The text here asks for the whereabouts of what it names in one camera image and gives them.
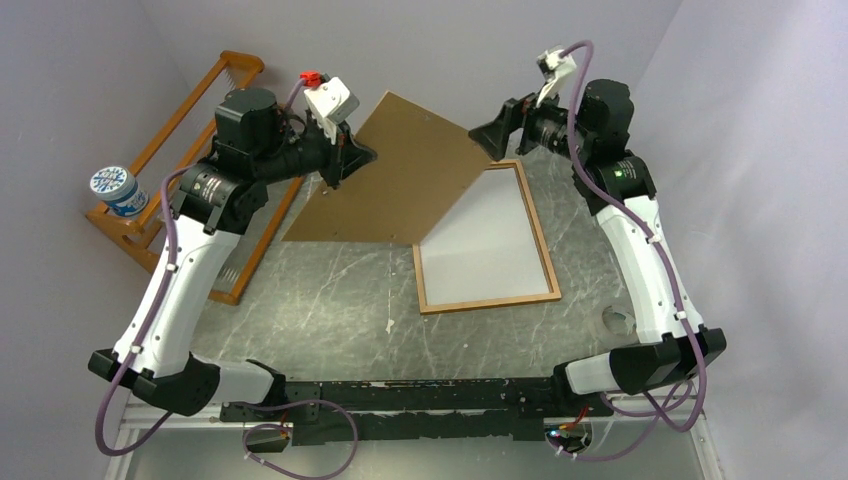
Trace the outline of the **brown backing board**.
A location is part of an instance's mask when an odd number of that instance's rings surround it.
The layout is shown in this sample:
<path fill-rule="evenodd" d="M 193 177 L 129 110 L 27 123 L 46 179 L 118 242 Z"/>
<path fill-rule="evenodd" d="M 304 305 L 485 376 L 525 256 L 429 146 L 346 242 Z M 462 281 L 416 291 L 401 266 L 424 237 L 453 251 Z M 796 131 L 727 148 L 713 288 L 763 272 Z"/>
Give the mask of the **brown backing board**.
<path fill-rule="evenodd" d="M 393 92 L 355 139 L 376 160 L 317 188 L 284 240 L 417 244 L 491 164 L 466 129 Z"/>

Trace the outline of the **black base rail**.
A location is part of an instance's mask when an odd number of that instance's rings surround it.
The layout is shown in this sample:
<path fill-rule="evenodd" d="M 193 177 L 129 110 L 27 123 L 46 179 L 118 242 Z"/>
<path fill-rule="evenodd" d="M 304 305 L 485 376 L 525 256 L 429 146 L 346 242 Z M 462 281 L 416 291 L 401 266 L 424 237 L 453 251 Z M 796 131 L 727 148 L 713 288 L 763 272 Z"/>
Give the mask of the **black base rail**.
<path fill-rule="evenodd" d="M 509 437 L 535 441 L 574 420 L 609 418 L 596 394 L 574 396 L 557 377 L 290 382 L 292 408 L 260 412 L 228 404 L 225 423 L 285 422 L 293 444 Z"/>

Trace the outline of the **blue white round tin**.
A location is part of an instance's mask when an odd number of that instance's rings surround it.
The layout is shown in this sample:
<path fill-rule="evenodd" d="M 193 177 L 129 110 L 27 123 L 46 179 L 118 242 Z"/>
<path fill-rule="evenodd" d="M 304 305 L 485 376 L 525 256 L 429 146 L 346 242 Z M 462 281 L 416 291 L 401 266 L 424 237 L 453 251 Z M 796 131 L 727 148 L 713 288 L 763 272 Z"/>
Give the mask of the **blue white round tin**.
<path fill-rule="evenodd" d="M 125 167 L 108 166 L 94 173 L 89 181 L 92 193 L 115 215 L 130 218 L 149 204 L 149 194 Z"/>

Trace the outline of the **orange wooden shelf rack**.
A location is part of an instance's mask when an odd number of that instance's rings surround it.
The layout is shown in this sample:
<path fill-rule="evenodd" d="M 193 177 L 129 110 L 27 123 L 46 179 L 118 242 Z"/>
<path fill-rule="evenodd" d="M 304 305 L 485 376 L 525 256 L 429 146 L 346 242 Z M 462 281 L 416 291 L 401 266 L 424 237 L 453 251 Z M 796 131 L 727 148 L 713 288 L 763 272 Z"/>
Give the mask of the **orange wooden shelf rack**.
<path fill-rule="evenodd" d="M 149 204 L 134 217 L 115 215 L 101 200 L 87 213 L 92 224 L 146 270 L 154 271 L 167 262 L 169 254 L 187 248 L 188 238 L 182 235 L 179 240 L 167 239 L 162 252 L 152 250 L 152 242 L 169 220 L 188 221 L 203 239 L 233 234 L 235 243 L 241 245 L 253 219 L 269 201 L 270 186 L 278 183 L 264 180 L 264 159 L 284 139 L 297 139 L 315 130 L 311 115 L 293 114 L 287 103 L 253 87 L 253 80 L 263 69 L 264 63 L 257 56 L 223 51 L 136 160 L 125 167 L 137 179 L 207 90 L 223 78 L 229 88 L 218 96 L 209 112 L 212 120 L 177 165 L 174 179 L 166 181 L 164 189 L 147 191 Z M 229 269 L 231 256 L 226 254 L 212 272 L 205 274 L 212 283 L 211 300 L 239 304 L 306 176 L 279 181 L 288 189 L 242 268 Z"/>

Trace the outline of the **clear tape roll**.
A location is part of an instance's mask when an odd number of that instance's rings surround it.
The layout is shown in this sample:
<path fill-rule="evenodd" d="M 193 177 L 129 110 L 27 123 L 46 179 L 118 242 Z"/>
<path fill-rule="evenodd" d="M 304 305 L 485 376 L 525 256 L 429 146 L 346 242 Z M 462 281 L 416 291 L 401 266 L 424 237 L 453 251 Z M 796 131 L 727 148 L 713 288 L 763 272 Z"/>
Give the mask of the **clear tape roll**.
<path fill-rule="evenodd" d="M 593 338 L 609 349 L 638 342 L 635 317 L 621 305 L 598 310 L 590 317 L 589 327 Z"/>

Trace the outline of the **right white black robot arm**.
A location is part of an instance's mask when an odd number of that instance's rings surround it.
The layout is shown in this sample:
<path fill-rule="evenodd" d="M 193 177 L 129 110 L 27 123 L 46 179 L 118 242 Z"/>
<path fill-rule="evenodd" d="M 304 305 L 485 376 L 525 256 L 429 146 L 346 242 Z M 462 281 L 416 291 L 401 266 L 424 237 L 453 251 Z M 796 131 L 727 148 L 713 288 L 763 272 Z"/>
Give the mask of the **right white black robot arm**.
<path fill-rule="evenodd" d="M 549 397 L 564 415 L 577 413 L 589 395 L 633 395 L 686 380 L 704 387 L 707 366 L 727 347 L 721 329 L 704 326 L 674 266 L 653 179 L 627 147 L 633 114 L 629 87 L 608 79 L 588 83 L 576 114 L 574 185 L 612 247 L 637 340 L 555 368 Z"/>

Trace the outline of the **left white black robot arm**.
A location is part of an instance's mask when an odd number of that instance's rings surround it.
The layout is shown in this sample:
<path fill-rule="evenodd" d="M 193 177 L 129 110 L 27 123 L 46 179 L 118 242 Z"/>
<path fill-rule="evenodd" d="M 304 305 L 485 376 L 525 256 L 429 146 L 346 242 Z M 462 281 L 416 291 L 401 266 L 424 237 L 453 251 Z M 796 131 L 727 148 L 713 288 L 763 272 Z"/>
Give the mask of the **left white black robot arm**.
<path fill-rule="evenodd" d="M 377 157 L 354 140 L 347 120 L 359 101 L 338 79 L 304 97 L 301 116 L 259 87 L 233 90 L 217 106 L 210 152 L 180 172 L 169 194 L 166 241 L 142 302 L 116 344 L 91 355 L 92 373 L 182 416 L 215 401 L 246 403 L 262 420 L 284 411 L 282 373 L 255 360 L 204 360 L 190 343 L 217 274 L 271 184 L 318 173 L 337 188 Z"/>

